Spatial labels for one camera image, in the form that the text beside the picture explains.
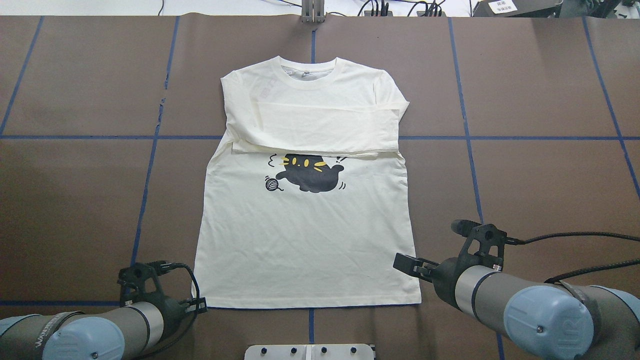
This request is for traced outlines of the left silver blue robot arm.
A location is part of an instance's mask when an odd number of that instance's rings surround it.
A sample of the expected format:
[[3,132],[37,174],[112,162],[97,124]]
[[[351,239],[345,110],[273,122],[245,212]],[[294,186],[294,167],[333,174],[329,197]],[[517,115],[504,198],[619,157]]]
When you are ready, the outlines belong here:
[[[160,276],[185,269],[194,296],[167,296]],[[207,311],[194,271],[184,263],[137,262],[118,273],[119,306],[103,313],[66,311],[1,321],[3,360],[143,360],[179,342]]]

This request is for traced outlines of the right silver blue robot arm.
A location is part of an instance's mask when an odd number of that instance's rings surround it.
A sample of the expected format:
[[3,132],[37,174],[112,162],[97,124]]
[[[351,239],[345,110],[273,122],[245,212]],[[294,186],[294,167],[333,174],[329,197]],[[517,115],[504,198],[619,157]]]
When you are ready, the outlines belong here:
[[509,237],[494,224],[456,219],[451,230],[465,238],[456,257],[441,263],[397,253],[393,267],[431,283],[448,305],[544,360],[635,360],[639,356],[639,299],[602,285],[567,279],[639,264],[638,259],[576,269],[544,282],[503,272],[505,247],[545,239],[599,236],[638,241],[633,235],[578,231]]

